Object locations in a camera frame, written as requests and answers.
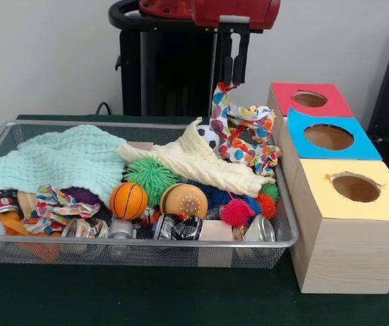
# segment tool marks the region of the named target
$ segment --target knitted blanket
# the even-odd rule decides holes
[[[150,151],[144,151],[122,144],[117,152],[129,162],[147,156],[153,157],[185,178],[254,198],[263,184],[276,182],[275,179],[256,175],[245,164],[219,159],[196,130],[201,121],[202,118],[198,117],[188,125],[181,137],[167,145],[154,145]]]
[[[0,157],[0,188],[35,193],[41,185],[82,187],[108,206],[124,160],[115,152],[124,139],[90,126],[47,132]]]

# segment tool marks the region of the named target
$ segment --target circular hole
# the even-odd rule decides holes
[[[327,98],[315,92],[300,90],[293,95],[294,101],[305,107],[321,107],[326,105]]]
[[[354,143],[354,137],[345,129],[330,124],[315,124],[304,130],[304,137],[312,144],[339,151],[349,148]]]
[[[352,173],[337,175],[333,187],[341,195],[355,202],[373,202],[379,196],[379,185],[374,181]]]

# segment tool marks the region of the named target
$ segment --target green spiky ball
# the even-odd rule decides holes
[[[128,166],[126,180],[143,187],[147,194],[147,206],[160,203],[161,195],[171,185],[180,182],[179,176],[168,170],[154,158],[141,158]]]
[[[278,189],[278,186],[273,183],[266,183],[265,185],[262,185],[261,193],[264,195],[268,195],[275,202],[280,199],[280,190]]]

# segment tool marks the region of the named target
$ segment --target white wall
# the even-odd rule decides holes
[[[115,0],[0,0],[0,124],[19,113],[121,113]],[[389,1],[282,0],[271,31],[252,35],[246,84],[264,104],[271,82],[335,82],[367,125],[389,58]]]
[[[115,0],[0,1],[0,125],[19,113],[121,113]]]

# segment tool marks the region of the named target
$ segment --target yellow box top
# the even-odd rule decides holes
[[[382,161],[301,159],[301,165],[323,217],[389,221],[389,169]]]

